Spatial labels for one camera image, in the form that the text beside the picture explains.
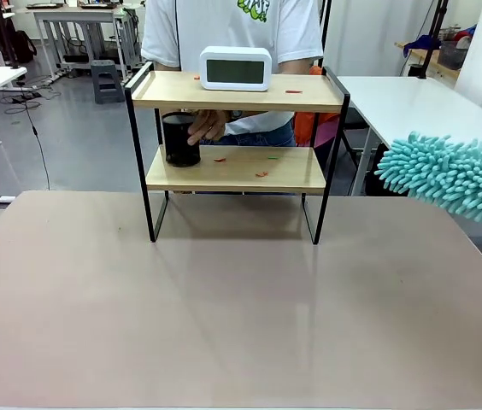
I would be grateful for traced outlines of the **person left hand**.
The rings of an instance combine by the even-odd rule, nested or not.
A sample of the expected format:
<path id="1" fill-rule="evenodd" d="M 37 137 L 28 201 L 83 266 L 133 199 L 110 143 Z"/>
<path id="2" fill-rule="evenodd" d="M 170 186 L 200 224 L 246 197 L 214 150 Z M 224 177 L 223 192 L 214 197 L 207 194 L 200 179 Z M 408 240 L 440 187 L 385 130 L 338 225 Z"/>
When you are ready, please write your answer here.
<path id="1" fill-rule="evenodd" d="M 225 135 L 226 124 L 230 119 L 228 111 L 199 110 L 188 129 L 187 143 L 195 145 L 202 139 L 212 142 L 220 140 Z"/>

